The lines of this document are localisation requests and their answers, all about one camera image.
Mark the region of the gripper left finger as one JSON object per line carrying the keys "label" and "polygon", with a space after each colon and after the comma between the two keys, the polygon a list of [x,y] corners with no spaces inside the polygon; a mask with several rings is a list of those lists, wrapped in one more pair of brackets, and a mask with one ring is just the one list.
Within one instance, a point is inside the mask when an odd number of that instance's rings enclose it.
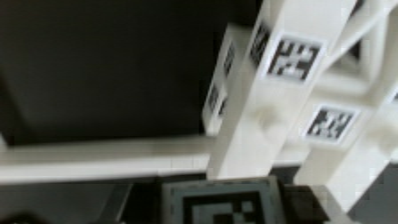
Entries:
{"label": "gripper left finger", "polygon": [[160,224],[160,188],[155,182],[118,184],[121,215],[118,224]]}

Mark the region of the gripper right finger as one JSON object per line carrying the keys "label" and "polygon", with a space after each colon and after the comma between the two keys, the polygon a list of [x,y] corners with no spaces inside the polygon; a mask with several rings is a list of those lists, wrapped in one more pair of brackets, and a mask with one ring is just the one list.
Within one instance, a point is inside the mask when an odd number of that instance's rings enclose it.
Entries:
{"label": "gripper right finger", "polygon": [[281,188],[287,224],[356,224],[324,187]]}

